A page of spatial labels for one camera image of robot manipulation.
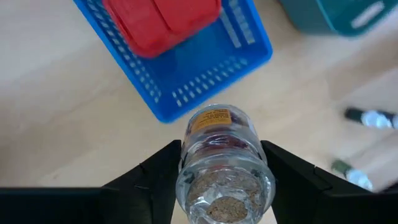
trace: jar label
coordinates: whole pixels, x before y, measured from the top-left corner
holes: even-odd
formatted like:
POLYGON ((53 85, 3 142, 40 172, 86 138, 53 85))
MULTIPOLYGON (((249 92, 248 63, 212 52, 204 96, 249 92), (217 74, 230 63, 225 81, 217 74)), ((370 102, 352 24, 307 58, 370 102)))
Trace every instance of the jar label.
POLYGON ((199 114, 192 124, 192 132, 214 124, 232 124, 231 113, 227 109, 214 109, 199 114))

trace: teal container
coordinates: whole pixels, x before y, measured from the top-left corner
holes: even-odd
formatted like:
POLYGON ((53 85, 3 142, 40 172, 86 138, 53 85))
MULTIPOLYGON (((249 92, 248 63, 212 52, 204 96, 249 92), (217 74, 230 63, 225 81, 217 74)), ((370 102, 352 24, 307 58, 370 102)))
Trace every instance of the teal container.
POLYGON ((294 26, 307 34, 360 35, 380 21, 398 0, 279 0, 294 26))

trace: red object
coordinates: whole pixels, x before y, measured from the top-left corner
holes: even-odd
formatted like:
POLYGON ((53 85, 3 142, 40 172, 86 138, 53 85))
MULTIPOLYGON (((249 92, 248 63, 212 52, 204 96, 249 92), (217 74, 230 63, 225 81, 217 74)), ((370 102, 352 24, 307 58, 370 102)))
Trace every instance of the red object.
POLYGON ((131 50, 153 58, 216 21, 221 0, 103 0, 131 50))

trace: glass jar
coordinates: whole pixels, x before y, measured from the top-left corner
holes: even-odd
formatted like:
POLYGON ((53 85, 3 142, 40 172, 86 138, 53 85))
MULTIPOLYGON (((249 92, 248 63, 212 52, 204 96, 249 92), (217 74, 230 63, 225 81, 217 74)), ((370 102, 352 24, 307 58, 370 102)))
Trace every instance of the glass jar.
POLYGON ((257 223, 270 207, 275 180, 249 117, 210 105, 189 121, 177 200, 190 223, 257 223))

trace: light wood floor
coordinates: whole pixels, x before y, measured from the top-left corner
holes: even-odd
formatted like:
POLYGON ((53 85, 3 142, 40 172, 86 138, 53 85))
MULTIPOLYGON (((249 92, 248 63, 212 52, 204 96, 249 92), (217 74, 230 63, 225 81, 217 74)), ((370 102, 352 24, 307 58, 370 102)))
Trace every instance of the light wood floor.
MULTIPOLYGON (((276 1, 256 6, 272 60, 202 106, 240 107, 261 139, 322 168, 340 157, 376 187, 395 179, 398 132, 341 113, 398 112, 398 12, 344 39, 299 34, 276 1)), ((0 185, 103 185, 183 138, 193 111, 158 122, 72 1, 3 0, 0 19, 0 185)), ((187 223, 178 206, 173 223, 187 223)))

